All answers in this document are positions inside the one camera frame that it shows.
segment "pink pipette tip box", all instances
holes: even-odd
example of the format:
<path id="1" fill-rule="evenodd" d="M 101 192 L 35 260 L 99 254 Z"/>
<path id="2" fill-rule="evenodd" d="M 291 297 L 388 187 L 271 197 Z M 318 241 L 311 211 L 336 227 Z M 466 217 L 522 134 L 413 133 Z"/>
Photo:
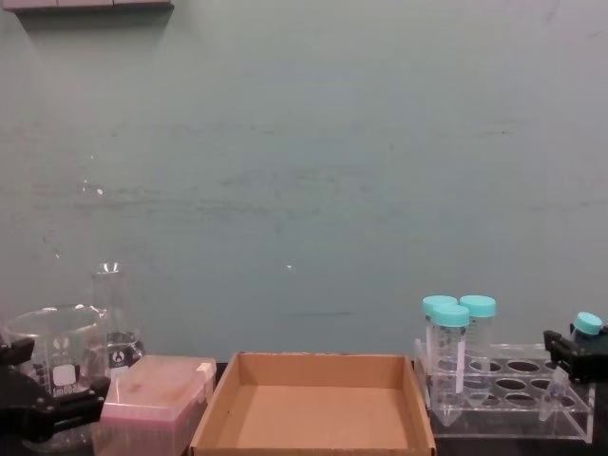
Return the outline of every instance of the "pink pipette tip box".
<path id="1" fill-rule="evenodd" d="M 180 456 L 190 445 L 215 386 L 209 358 L 144 356 L 112 380 L 99 423 L 96 456 Z"/>
<path id="2" fill-rule="evenodd" d="M 113 0 L 58 0 L 59 8 L 112 7 Z"/>
<path id="3" fill-rule="evenodd" d="M 57 8 L 57 0 L 2 0 L 4 10 L 35 10 Z"/>

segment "teal wall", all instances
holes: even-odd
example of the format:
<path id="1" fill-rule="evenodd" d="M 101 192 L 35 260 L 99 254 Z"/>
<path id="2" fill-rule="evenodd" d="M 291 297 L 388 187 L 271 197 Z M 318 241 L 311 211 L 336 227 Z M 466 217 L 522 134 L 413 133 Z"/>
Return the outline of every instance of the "teal wall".
<path id="1" fill-rule="evenodd" d="M 7 313 L 108 257 L 154 352 L 411 352 L 435 293 L 503 342 L 605 312 L 607 2 L 174 3 L 0 13 Z"/>

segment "open cardboard tray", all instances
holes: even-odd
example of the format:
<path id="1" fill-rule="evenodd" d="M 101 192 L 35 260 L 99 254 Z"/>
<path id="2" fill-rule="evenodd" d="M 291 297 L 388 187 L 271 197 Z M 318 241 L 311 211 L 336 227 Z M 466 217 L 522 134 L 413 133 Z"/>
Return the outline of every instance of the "open cardboard tray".
<path id="1" fill-rule="evenodd" d="M 409 359 L 239 353 L 192 441 L 194 456 L 432 456 Z"/>

